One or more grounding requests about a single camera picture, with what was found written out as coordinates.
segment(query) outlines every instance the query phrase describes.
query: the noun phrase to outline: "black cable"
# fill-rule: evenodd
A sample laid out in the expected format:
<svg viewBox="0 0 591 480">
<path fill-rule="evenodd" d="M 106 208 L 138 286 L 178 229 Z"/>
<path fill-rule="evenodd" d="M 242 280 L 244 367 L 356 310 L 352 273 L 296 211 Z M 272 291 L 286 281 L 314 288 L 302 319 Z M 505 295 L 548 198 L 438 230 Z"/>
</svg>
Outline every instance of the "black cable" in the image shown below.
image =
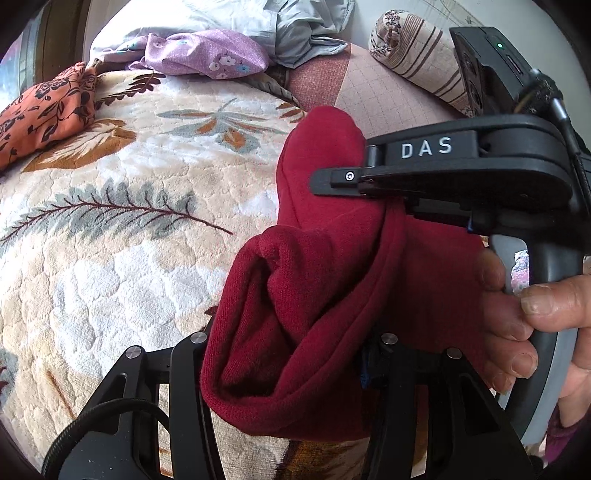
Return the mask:
<svg viewBox="0 0 591 480">
<path fill-rule="evenodd" d="M 53 441 L 43 460 L 41 474 L 47 480 L 58 480 L 61 467 L 66 458 L 92 428 L 109 417 L 121 415 L 129 411 L 143 411 L 155 417 L 168 432 L 168 415 L 156 404 L 141 398 L 117 398 L 104 403 L 99 403 L 88 411 L 82 413 L 76 420 L 70 423 Z"/>
</svg>

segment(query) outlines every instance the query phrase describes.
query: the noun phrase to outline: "grey handle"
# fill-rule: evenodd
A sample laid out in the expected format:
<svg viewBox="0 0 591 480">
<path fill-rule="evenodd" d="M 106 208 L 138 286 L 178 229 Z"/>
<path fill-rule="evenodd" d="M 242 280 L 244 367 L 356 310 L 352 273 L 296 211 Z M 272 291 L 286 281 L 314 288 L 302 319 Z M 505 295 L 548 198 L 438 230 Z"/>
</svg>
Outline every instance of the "grey handle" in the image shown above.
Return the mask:
<svg viewBox="0 0 591 480">
<path fill-rule="evenodd" d="M 505 291 L 511 291 L 510 272 L 515 264 L 515 253 L 523 250 L 524 245 L 520 240 L 509 239 L 511 237 L 499 235 L 489 238 L 491 249 L 499 255 L 509 271 L 509 289 L 505 285 Z M 530 285 L 560 281 L 583 272 L 583 254 L 579 250 L 544 241 L 529 241 L 527 247 Z M 508 394 L 499 395 L 499 403 L 505 408 L 523 445 L 532 445 L 544 438 L 573 357 L 576 340 L 577 329 L 558 333 L 534 331 L 530 342 L 538 352 L 536 372 L 527 380 L 518 378 Z"/>
</svg>

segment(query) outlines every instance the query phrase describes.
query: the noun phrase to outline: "cushion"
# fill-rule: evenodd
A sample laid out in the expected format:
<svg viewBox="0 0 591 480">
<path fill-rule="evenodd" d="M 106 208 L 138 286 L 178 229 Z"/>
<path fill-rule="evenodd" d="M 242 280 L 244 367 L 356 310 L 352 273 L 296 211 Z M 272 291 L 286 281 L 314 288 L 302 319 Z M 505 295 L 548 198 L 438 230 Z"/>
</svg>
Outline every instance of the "cushion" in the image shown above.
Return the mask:
<svg viewBox="0 0 591 480">
<path fill-rule="evenodd" d="M 452 38 L 424 18 L 390 10 L 369 39 L 372 57 L 415 85 L 437 95 L 465 115 L 470 113 Z"/>
</svg>

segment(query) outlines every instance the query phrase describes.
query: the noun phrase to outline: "metal pin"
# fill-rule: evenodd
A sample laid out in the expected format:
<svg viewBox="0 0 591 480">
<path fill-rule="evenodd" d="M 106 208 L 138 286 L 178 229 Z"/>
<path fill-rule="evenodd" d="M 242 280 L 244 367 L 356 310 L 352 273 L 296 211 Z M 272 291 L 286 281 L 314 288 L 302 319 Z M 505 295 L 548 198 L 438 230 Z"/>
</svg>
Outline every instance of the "metal pin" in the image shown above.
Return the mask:
<svg viewBox="0 0 591 480">
<path fill-rule="evenodd" d="M 447 356 L 453 360 L 459 360 L 460 358 L 462 358 L 462 351 L 454 346 L 448 348 L 446 350 L 446 353 Z"/>
<path fill-rule="evenodd" d="M 393 333 L 383 333 L 382 341 L 386 345 L 395 345 L 398 342 L 398 337 Z"/>
<path fill-rule="evenodd" d="M 132 358 L 139 357 L 141 352 L 142 352 L 142 348 L 140 346 L 134 345 L 134 346 L 130 346 L 125 351 L 125 356 L 131 360 Z"/>
<path fill-rule="evenodd" d="M 195 332 L 191 335 L 191 343 L 203 343 L 207 340 L 207 333 L 205 332 Z"/>
</svg>

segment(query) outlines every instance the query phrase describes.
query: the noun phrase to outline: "leaf pattern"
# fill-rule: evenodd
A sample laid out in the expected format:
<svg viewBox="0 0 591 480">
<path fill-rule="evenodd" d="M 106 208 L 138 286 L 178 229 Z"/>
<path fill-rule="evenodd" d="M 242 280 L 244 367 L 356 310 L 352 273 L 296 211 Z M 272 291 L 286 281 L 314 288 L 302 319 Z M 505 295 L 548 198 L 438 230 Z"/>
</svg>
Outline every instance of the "leaf pattern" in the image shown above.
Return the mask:
<svg viewBox="0 0 591 480">
<path fill-rule="evenodd" d="M 254 123 L 265 122 L 267 121 L 266 118 L 244 113 L 226 112 L 226 107 L 234 100 L 236 99 L 234 98 L 222 105 L 216 112 L 202 112 L 192 109 L 170 110 L 159 113 L 158 116 L 161 118 L 201 119 L 196 123 L 173 128 L 167 133 L 186 138 L 198 137 L 199 135 L 215 136 L 215 141 L 218 144 L 241 154 L 250 153 L 261 146 L 256 134 L 271 132 L 286 135 L 285 132 L 276 128 Z"/>
<path fill-rule="evenodd" d="M 195 216 L 195 208 L 193 192 L 174 201 L 165 189 L 155 191 L 151 183 L 145 183 L 135 193 L 126 183 L 115 185 L 112 180 L 100 190 L 91 184 L 85 189 L 71 188 L 68 194 L 58 194 L 30 209 L 0 233 L 0 257 L 25 234 L 49 234 L 63 229 L 68 230 L 69 236 L 79 233 L 91 240 L 110 229 L 116 235 L 146 231 L 150 238 L 162 238 L 180 222 L 191 221 L 233 235 L 230 230 Z"/>
<path fill-rule="evenodd" d="M 0 375 L 2 375 L 2 372 L 4 372 L 6 370 L 6 367 L 2 366 L 0 367 Z M 4 387 L 6 387 L 8 385 L 8 382 L 5 380 L 0 380 L 0 395 L 2 395 L 2 390 L 4 389 Z"/>
<path fill-rule="evenodd" d="M 300 123 L 306 115 L 306 113 L 301 108 L 289 102 L 283 102 L 280 106 L 277 107 L 277 110 L 287 110 L 286 112 L 283 112 L 281 114 L 280 118 L 296 117 L 290 121 L 291 124 Z"/>
<path fill-rule="evenodd" d="M 98 110 L 103 105 L 110 105 L 115 100 L 123 100 L 125 97 L 133 97 L 136 93 L 144 93 L 146 91 L 153 92 L 154 85 L 159 85 L 160 79 L 166 78 L 166 75 L 163 73 L 151 72 L 151 73 L 144 73 L 142 75 L 138 75 L 134 77 L 133 82 L 131 82 L 123 92 L 111 93 L 106 97 L 103 97 L 95 102 L 95 109 Z"/>
<path fill-rule="evenodd" d="M 45 168 L 80 168 L 117 153 L 136 138 L 134 132 L 123 129 L 124 125 L 123 120 L 97 120 L 87 130 L 33 158 L 23 172 Z"/>
</svg>

